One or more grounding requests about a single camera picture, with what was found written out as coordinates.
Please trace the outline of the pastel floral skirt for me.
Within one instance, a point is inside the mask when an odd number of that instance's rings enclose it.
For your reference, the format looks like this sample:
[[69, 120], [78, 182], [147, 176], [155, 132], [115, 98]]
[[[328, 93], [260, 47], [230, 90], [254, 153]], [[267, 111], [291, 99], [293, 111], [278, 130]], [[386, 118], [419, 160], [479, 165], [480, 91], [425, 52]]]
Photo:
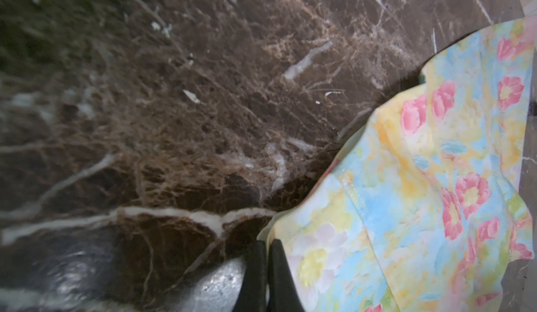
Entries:
[[435, 55], [260, 232], [305, 311], [499, 310], [508, 264], [534, 257], [518, 188], [535, 42], [530, 16]]

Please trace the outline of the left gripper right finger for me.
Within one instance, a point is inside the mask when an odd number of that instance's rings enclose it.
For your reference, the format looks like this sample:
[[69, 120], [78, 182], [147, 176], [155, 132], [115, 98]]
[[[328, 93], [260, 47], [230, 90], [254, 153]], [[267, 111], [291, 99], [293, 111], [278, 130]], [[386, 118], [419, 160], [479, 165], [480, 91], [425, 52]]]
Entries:
[[270, 312], [304, 312], [281, 240], [274, 239], [268, 250]]

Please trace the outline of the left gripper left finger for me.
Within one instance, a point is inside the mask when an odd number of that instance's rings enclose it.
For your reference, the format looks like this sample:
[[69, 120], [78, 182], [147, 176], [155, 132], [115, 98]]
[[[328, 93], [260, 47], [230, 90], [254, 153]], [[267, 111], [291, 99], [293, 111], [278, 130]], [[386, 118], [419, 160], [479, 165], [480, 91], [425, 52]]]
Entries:
[[267, 250], [266, 244], [256, 241], [246, 258], [246, 271], [233, 312], [265, 312], [267, 309]]

